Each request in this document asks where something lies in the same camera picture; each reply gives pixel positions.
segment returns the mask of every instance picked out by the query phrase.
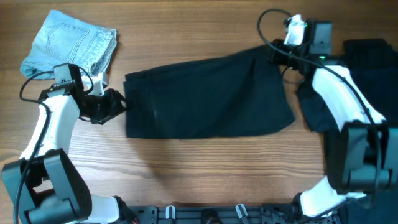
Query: light blue denim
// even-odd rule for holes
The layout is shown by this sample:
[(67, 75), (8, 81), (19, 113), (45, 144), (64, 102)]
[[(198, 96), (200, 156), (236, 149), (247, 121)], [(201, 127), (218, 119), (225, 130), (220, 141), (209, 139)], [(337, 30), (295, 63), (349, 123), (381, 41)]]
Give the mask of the light blue denim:
[[(51, 10), (33, 41), (32, 50), (22, 62), (21, 72), (29, 78), (68, 62), (84, 68), (90, 75), (97, 75), (106, 71), (115, 47), (116, 29), (87, 24)], [(50, 78), (54, 78), (54, 74), (37, 77)]]

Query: black pants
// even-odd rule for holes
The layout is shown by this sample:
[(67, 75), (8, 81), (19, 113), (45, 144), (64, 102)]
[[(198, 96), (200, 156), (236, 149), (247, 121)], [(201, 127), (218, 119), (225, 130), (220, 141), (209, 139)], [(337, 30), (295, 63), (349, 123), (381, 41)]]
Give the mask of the black pants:
[(257, 136), (294, 121), (264, 46), (130, 73), (124, 89), (129, 138)]

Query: wooden floor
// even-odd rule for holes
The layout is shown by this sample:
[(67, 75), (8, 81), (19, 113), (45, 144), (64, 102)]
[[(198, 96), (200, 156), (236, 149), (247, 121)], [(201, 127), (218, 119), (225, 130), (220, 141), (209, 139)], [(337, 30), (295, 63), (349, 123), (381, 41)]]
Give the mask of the wooden floor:
[[(110, 87), (122, 93), (127, 73), (262, 44), (256, 22), (271, 7), (333, 21), (335, 54), (341, 53), (343, 40), (353, 38), (380, 37), (398, 47), (397, 1), (4, 2), (10, 4), (0, 4), (0, 168), (19, 158), (37, 122), (38, 106), (18, 98), (26, 80), (19, 66), (51, 9), (118, 30), (118, 50), (109, 74)], [(269, 40), (284, 38), (283, 18), (278, 14), (264, 18), (262, 28)], [(289, 72), (286, 78), (301, 77)], [(52, 83), (30, 83), (26, 97), (38, 97)], [(322, 137), (306, 128), (295, 88), (285, 85), (297, 120), (276, 134), (189, 141), (128, 139), (121, 115), (104, 126), (77, 121), (69, 156), (91, 193), (118, 195), (130, 205), (289, 202), (325, 175)], [(0, 182), (0, 223), (11, 223), (12, 203)]]

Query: folded jeans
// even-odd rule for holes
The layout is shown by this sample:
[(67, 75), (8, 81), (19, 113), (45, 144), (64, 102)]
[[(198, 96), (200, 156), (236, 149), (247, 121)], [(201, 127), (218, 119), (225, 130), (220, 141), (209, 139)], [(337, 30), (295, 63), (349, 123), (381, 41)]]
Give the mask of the folded jeans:
[[(91, 25), (51, 10), (22, 62), (21, 73), (29, 78), (68, 62), (95, 76), (106, 71), (116, 43), (116, 29)], [(51, 79), (54, 75), (37, 78)]]

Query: back pocket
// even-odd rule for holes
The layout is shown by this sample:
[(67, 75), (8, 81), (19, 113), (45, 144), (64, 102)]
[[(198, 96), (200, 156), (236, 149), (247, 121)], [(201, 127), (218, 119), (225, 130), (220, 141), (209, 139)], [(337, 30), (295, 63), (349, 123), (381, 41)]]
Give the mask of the back pocket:
[(48, 35), (46, 50), (68, 62), (75, 58), (80, 42), (89, 30), (68, 24), (60, 24)]

